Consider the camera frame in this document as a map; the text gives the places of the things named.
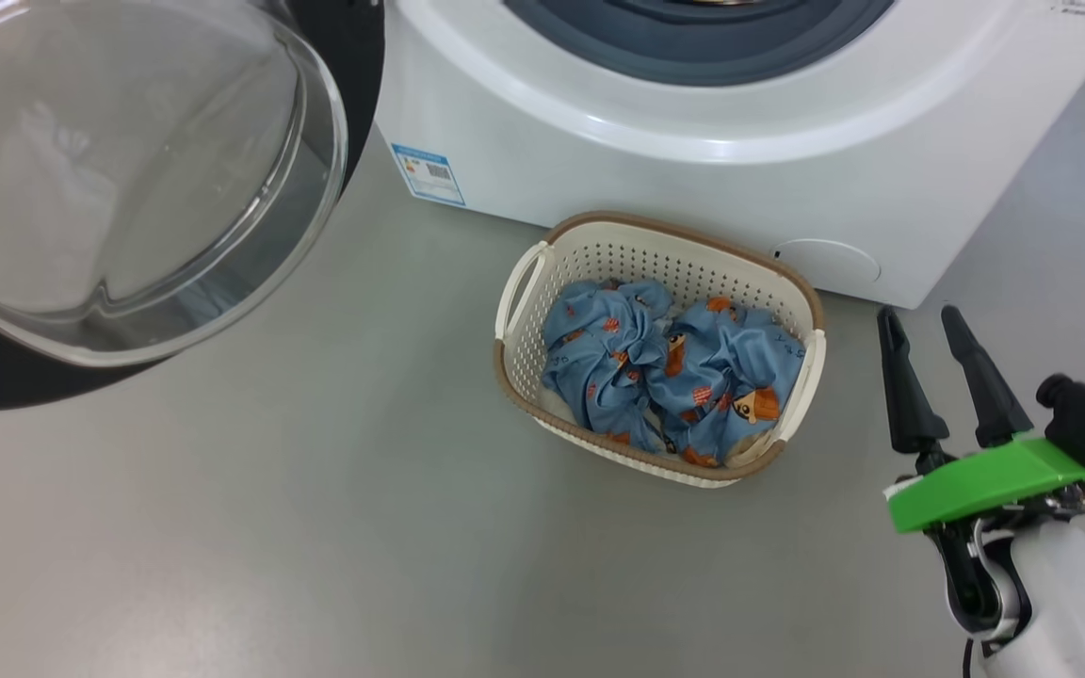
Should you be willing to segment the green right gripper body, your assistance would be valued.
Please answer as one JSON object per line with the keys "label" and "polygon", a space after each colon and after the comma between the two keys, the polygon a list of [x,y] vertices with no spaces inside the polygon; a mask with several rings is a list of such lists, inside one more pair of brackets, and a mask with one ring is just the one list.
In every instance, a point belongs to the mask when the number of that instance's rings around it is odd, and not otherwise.
{"label": "green right gripper body", "polygon": [[899,535],[973,519],[983,512],[1085,481],[1085,464],[1046,438],[1020,437],[885,489]]}

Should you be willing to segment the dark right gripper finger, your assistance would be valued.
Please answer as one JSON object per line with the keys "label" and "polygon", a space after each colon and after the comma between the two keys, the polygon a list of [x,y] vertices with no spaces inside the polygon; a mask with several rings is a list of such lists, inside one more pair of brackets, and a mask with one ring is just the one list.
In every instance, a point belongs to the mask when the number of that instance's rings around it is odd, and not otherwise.
{"label": "dark right gripper finger", "polygon": [[976,409],[978,446],[995,449],[1012,442],[1016,435],[1033,430],[1027,412],[991,359],[990,351],[981,346],[976,334],[965,322],[961,310],[955,305],[943,306],[940,320],[946,331],[948,351],[962,367],[970,399]]}
{"label": "dark right gripper finger", "polygon": [[940,442],[950,437],[950,432],[931,408],[917,378],[899,314],[883,306],[877,314],[877,327],[892,450],[917,456],[939,452]]}

